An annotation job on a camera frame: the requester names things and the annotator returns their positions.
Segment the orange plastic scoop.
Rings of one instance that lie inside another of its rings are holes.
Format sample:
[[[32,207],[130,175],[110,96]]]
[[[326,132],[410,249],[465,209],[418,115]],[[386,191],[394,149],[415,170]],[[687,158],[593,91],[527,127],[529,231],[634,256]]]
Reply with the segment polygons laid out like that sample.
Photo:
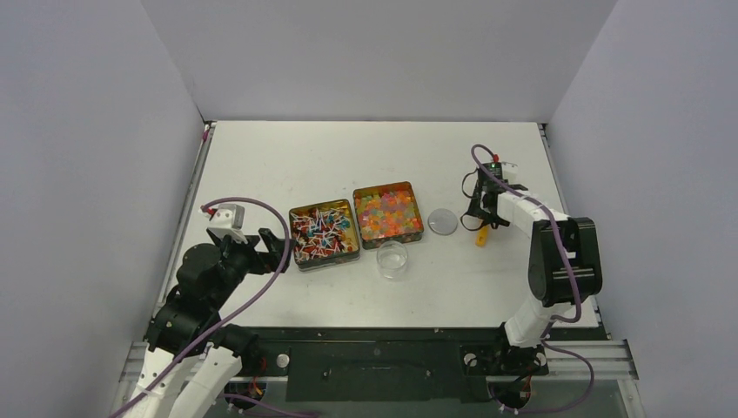
[[[474,241],[477,247],[484,247],[486,245],[488,236],[489,236],[489,231],[490,231],[489,226],[483,226],[477,231],[476,238]]]

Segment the tin box of lollipops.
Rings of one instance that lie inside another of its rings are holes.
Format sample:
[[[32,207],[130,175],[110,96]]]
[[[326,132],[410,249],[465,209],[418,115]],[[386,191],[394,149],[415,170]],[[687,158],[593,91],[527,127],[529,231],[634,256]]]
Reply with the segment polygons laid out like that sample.
[[[347,199],[292,208],[288,219],[293,258],[301,272],[360,258],[359,234]]]

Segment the tin box of gummy candies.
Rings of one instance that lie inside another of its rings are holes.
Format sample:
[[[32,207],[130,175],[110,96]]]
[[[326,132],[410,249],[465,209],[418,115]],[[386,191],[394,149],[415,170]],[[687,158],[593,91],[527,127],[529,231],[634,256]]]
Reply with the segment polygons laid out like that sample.
[[[422,240],[425,228],[410,182],[355,189],[352,199],[364,249],[390,240],[403,244]]]

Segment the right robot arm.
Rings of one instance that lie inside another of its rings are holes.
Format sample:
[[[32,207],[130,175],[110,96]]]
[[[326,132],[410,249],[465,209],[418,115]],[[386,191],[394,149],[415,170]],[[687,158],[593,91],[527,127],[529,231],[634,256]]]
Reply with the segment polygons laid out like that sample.
[[[520,374],[542,367],[542,341],[553,324],[574,324],[583,303],[602,289],[597,232],[586,217],[549,208],[527,188],[509,182],[501,162],[478,165],[465,215],[482,227],[516,227],[529,239],[528,296],[501,326],[491,348],[492,369]]]

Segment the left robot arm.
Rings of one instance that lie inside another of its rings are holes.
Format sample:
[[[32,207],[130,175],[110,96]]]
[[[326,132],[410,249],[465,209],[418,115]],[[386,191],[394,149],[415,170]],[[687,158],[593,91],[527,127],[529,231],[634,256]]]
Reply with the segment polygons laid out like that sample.
[[[150,319],[138,382],[115,417],[201,417],[227,380],[259,363],[258,336],[231,320],[253,305],[289,266],[293,242],[270,229],[243,236],[231,230],[184,252],[177,284]],[[249,274],[271,278],[247,302],[221,308]]]

